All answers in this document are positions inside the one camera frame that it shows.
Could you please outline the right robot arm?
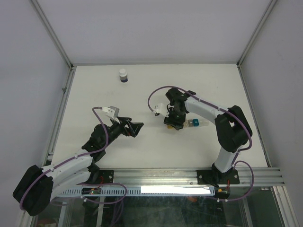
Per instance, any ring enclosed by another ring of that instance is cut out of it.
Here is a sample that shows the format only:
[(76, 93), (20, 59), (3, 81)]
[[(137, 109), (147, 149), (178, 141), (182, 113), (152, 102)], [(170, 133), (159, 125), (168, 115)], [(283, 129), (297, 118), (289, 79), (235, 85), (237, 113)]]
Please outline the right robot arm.
[(183, 129), (188, 113), (197, 114), (215, 125), (221, 148), (210, 173), (202, 179), (213, 186), (223, 183), (228, 179), (242, 147), (251, 142), (252, 130), (242, 109), (237, 105), (224, 109), (196, 97), (191, 91), (182, 93), (177, 88), (169, 89), (165, 96), (169, 100), (165, 125), (176, 130)]

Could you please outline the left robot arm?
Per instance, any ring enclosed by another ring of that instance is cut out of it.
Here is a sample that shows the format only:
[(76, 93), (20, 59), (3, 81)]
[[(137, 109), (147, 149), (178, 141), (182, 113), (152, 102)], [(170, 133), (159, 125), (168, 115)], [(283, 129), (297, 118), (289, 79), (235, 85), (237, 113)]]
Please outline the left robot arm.
[(132, 122), (128, 117), (112, 120), (111, 126), (96, 125), (89, 140), (72, 157), (44, 167), (29, 167), (13, 191), (13, 198), (30, 216), (40, 214), (65, 190), (97, 182), (96, 163), (105, 155), (106, 147), (121, 135), (135, 138), (143, 126), (142, 122)]

